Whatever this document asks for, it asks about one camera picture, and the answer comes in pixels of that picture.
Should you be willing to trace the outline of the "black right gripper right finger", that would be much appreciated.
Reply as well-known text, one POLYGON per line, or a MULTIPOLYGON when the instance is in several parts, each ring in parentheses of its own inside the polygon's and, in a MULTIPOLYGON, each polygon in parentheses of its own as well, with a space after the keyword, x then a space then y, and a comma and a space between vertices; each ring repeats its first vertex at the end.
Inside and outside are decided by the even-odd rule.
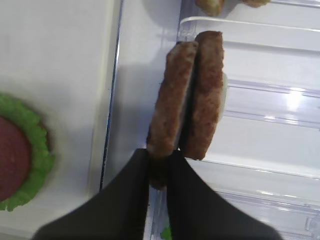
POLYGON ((168 158, 167 208, 174 240, 280 240, 271 226, 212 190, 175 150, 168 158))

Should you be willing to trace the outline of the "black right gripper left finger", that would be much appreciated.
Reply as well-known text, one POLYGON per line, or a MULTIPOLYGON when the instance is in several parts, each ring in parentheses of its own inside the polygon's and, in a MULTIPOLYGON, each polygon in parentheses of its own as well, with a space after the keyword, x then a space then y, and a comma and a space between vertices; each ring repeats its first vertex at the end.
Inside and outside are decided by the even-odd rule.
POLYGON ((149 202, 149 157, 138 148, 120 173, 72 212, 42 226, 34 240, 142 240, 149 202))

